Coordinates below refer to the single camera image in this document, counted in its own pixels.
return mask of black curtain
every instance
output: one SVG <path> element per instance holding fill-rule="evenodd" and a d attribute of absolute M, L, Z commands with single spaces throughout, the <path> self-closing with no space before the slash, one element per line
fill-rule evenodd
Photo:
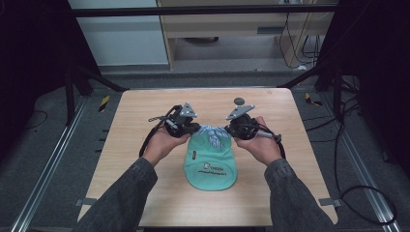
<path fill-rule="evenodd" d="M 410 6 L 407 1 L 340 1 L 351 3 L 361 7 L 335 14 L 321 61 L 332 59 L 342 74 L 360 79 L 369 124 L 391 161 L 410 177 Z M 319 89 L 332 84 L 334 68 L 320 74 Z"/>
<path fill-rule="evenodd" d="M 36 99 L 65 85 L 68 69 L 81 66 L 101 75 L 67 0 L 3 0 L 0 4 L 0 153 L 24 130 Z M 87 76 L 75 75 L 82 94 L 91 90 Z"/>

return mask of white cabinet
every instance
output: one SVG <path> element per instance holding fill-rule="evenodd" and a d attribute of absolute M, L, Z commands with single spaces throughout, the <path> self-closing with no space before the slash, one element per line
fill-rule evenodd
<path fill-rule="evenodd" d="M 155 0 L 69 0 L 73 9 L 156 7 Z M 158 16 L 79 17 L 100 67 L 167 65 Z"/>

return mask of wire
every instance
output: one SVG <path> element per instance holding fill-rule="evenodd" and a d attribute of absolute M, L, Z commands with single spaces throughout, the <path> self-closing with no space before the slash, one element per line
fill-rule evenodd
<path fill-rule="evenodd" d="M 43 111 L 43 110 L 34 110 L 33 112 L 34 112 L 34 113 L 42 113 L 42 114 L 44 114 L 44 118 L 43 118 L 43 120 L 42 120 L 41 122 L 39 122 L 37 125 L 31 126 L 31 127 L 26 127 L 25 129 L 27 129 L 27 130 L 37 128 L 39 125 L 43 124 L 43 123 L 45 122 L 45 120 L 47 120 L 47 118 L 48 118 L 47 112 L 45 112 L 45 111 Z"/>
<path fill-rule="evenodd" d="M 322 19 L 322 18 L 324 18 L 326 15 L 328 15 L 329 13 L 325 13 L 325 14 L 323 14 L 323 15 L 321 15 L 320 17 L 317 17 L 317 18 L 314 18 L 314 20 L 319 20 L 319 19 Z"/>
<path fill-rule="evenodd" d="M 293 51 L 293 54 L 294 54 L 295 58 L 296 58 L 302 65 L 310 64 L 311 62 L 301 61 L 301 60 L 298 58 L 298 55 L 296 54 L 295 45 L 293 44 L 292 37 L 291 37 L 290 31 L 289 31 L 289 13 L 286 14 L 286 20 L 285 20 L 285 22 L 284 22 L 283 31 L 281 32 L 280 37 L 279 37 L 279 47 L 280 47 L 280 51 L 281 51 L 283 57 L 284 57 L 285 55 L 284 55 L 283 49 L 282 49 L 282 47 L 281 47 L 281 39 L 282 39 L 282 36 L 283 36 L 283 32 L 285 31 L 285 28 L 286 28 L 286 30 L 287 30 L 287 34 L 288 34 L 288 37 L 289 37 L 290 44 L 292 45 L 292 51 Z M 291 68 L 291 69 L 297 68 L 297 67 L 292 67 L 292 66 L 290 66 L 289 64 L 287 64 L 286 59 L 284 59 L 284 63 L 286 64 L 286 66 L 287 66 L 288 68 Z"/>
<path fill-rule="evenodd" d="M 321 127 L 324 127 L 324 126 L 326 126 L 326 125 L 332 123 L 334 120 L 337 120 L 337 118 L 333 118 L 333 119 L 329 120 L 328 122 L 325 122 L 325 123 L 323 123 L 323 124 L 320 124 L 320 125 L 318 125 L 318 126 L 316 126 L 316 127 L 313 127 L 313 128 L 310 128 L 310 129 L 306 129 L 306 131 L 313 131 L 313 130 L 319 129 L 319 128 L 321 128 Z"/>
<path fill-rule="evenodd" d="M 310 120 L 322 119 L 322 118 L 330 118 L 330 117 L 331 117 L 331 116 L 321 116 L 321 117 L 314 117 L 314 118 L 303 119 L 302 121 L 310 121 Z"/>
<path fill-rule="evenodd" d="M 346 80 L 345 78 L 341 79 L 343 85 L 345 86 L 345 88 L 347 88 L 347 90 L 349 92 L 358 94 L 360 89 L 358 87 L 356 87 L 356 83 L 354 82 L 355 79 L 353 78 L 353 83 L 351 83 L 350 81 Z"/>
<path fill-rule="evenodd" d="M 357 216 L 359 216 L 360 218 L 362 218 L 362 219 L 364 219 L 364 220 L 366 220 L 366 221 L 368 221 L 368 222 L 370 222 L 370 223 L 376 224 L 376 225 L 388 225 L 388 224 L 391 224 L 392 222 L 394 222 L 395 219 L 397 218 L 397 210 L 396 210 L 396 207 L 395 207 L 395 204 L 393 203 L 393 201 L 392 201 L 385 193 L 383 193 L 381 190 L 379 190 L 379 189 L 377 189 L 377 188 L 370 187 L 370 186 L 353 186 L 353 187 L 351 187 L 351 188 L 348 188 L 348 189 L 345 190 L 345 191 L 341 191 L 341 189 L 340 189 L 340 184 L 339 184 L 338 175 L 337 175 L 337 147 L 338 147 L 339 138 L 341 137 L 341 135 L 342 135 L 342 133 L 343 133 L 343 131 L 344 131 L 344 117 L 346 116 L 346 114 L 347 114 L 348 112 L 350 112 L 350 111 L 352 111 L 352 110 L 354 110 L 354 109 L 357 109 L 358 106 L 359 106 L 359 104 L 356 103 L 356 104 L 353 104 L 352 106 L 350 106 L 349 108 L 346 109 L 346 105 L 347 105 L 349 102 L 351 102 L 351 101 L 353 101 L 353 100 L 355 100 L 355 99 L 356 99 L 356 96 L 355 96 L 354 98 L 350 99 L 349 101 L 347 101 L 347 102 L 344 104 L 344 106 L 343 106 L 343 109 L 342 109 L 342 111 L 341 111 L 341 112 L 342 112 L 342 113 L 341 113 L 341 114 L 342 114 L 342 117 L 341 117 L 341 120 L 340 120 L 339 129 L 338 129 L 338 131 L 337 131 L 337 137 L 336 137 L 336 140 L 335 140 L 335 148 L 334 148 L 334 174 L 335 174 L 335 183 L 336 183 L 336 186 L 337 186 L 337 192 L 338 192 L 338 194 L 339 194 L 340 200 L 342 200 L 342 202 L 343 202 L 353 213 L 355 213 L 355 214 L 356 214 Z M 363 214 L 359 213 L 354 207 L 352 207 L 352 206 L 344 199 L 344 196 L 345 196 L 348 192 L 350 192 L 350 191 L 352 191 L 352 190 L 354 190 L 354 189 L 370 189 L 370 190 L 376 191 L 376 192 L 378 192 L 379 194 L 383 195 L 383 197 L 385 198 L 385 200 L 386 200 L 386 201 L 389 203 L 389 205 L 392 207 L 392 213 L 393 213 L 392 219 L 390 219 L 389 221 L 382 222 L 382 221 L 378 221 L 378 220 L 371 219 L 371 218 L 369 218 L 369 217 L 365 217 Z"/>
<path fill-rule="evenodd" d="M 333 142 L 333 141 L 335 141 L 336 139 L 334 138 L 334 139 L 329 139 L 329 140 L 311 140 L 310 142 L 312 143 L 312 142 L 314 142 L 314 143 L 320 143 L 320 142 Z"/>
<path fill-rule="evenodd" d="M 157 123 L 156 126 L 154 126 L 151 131 L 148 133 L 147 137 L 145 138 L 144 142 L 142 143 L 141 149 L 139 150 L 139 156 L 142 157 L 144 155 L 145 149 L 148 146 L 148 143 L 150 142 L 150 139 L 154 136 L 154 134 L 163 127 L 163 122 L 168 119 L 169 114 L 171 114 L 172 111 L 176 110 L 179 105 L 174 105 L 171 109 L 166 112 L 165 116 L 159 116 L 159 117 L 154 117 L 148 120 L 148 122 L 152 122 L 154 120 L 159 119 L 160 121 Z"/>
<path fill-rule="evenodd" d="M 312 46 L 310 38 L 311 36 L 305 37 L 305 41 L 304 41 L 304 44 L 302 45 L 301 50 L 302 50 L 302 55 L 305 58 L 311 59 L 311 64 L 315 67 L 317 63 L 317 59 L 319 58 L 319 54 L 320 54 L 319 50 L 320 50 L 321 40 L 320 40 L 320 36 L 316 36 L 313 51 L 305 51 L 308 40 L 309 40 L 310 46 Z"/>

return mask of gray floor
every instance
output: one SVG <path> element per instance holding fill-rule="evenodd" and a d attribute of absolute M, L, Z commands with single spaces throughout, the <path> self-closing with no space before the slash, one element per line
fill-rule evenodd
<path fill-rule="evenodd" d="M 302 73 L 286 67 L 274 38 L 270 37 L 220 38 L 217 43 L 180 40 L 175 58 L 172 71 L 145 70 L 138 74 L 122 75 L 110 73 L 106 77 L 124 87 L 135 89 L 190 88 L 276 86 Z M 331 116 L 325 106 L 305 101 L 305 92 L 309 92 L 315 101 L 324 101 L 330 94 L 315 93 L 311 88 L 312 83 L 314 77 L 292 91 L 301 117 L 310 119 Z M 92 84 L 95 92 L 87 100 L 83 117 L 34 214 L 31 227 L 52 227 L 58 231 L 75 225 L 79 207 L 73 203 L 85 196 L 103 148 L 106 130 L 110 127 L 121 98 L 120 93 L 94 81 Z M 64 89 L 58 89 L 37 100 L 36 109 L 46 112 L 47 117 L 40 111 L 33 114 L 28 127 L 40 125 L 23 133 L 14 145 L 13 159 L 8 165 L 1 167 L 0 227 L 7 228 L 13 224 L 64 129 L 64 94 Z M 101 100 L 106 95 L 110 96 L 107 108 L 103 113 L 98 112 Z M 343 94 L 345 100 L 351 97 L 351 94 Z M 377 186 L 395 202 L 398 210 L 397 222 L 402 231 L 410 231 L 410 181 L 399 166 L 383 161 L 383 151 L 359 112 L 360 110 L 356 110 L 346 117 L 345 133 L 351 136 Z M 304 123 L 308 129 L 329 119 L 330 117 L 307 120 Z M 338 197 L 333 169 L 335 142 L 318 141 L 329 140 L 336 134 L 337 128 L 334 124 L 308 133 L 326 185 L 334 198 Z M 360 183 L 343 144 L 337 149 L 337 168 L 342 189 Z M 353 192 L 348 200 L 364 214 L 376 218 L 362 190 Z M 346 207 L 338 208 L 337 214 L 339 231 L 385 231 L 381 226 L 360 219 Z"/>

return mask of table top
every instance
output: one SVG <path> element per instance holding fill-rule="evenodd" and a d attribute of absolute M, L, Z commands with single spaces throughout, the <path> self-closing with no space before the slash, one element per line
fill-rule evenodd
<path fill-rule="evenodd" d="M 267 126 L 282 135 L 286 158 L 316 201 L 329 193 L 321 175 L 293 96 L 288 89 L 160 89 L 132 90 L 123 94 L 87 192 L 99 198 L 138 158 L 139 149 L 157 121 L 173 105 L 189 102 L 200 125 L 226 126 L 235 98 L 254 104 L 249 116 L 263 116 Z M 184 173 L 188 142 L 175 148 L 156 167 L 159 179 L 150 192 L 139 225 L 151 226 L 269 226 L 270 190 L 264 178 L 266 166 L 232 140 L 238 170 L 236 183 L 227 190 L 194 188 Z M 333 206 L 321 207 L 334 223 Z M 81 218 L 89 206 L 83 206 Z"/>

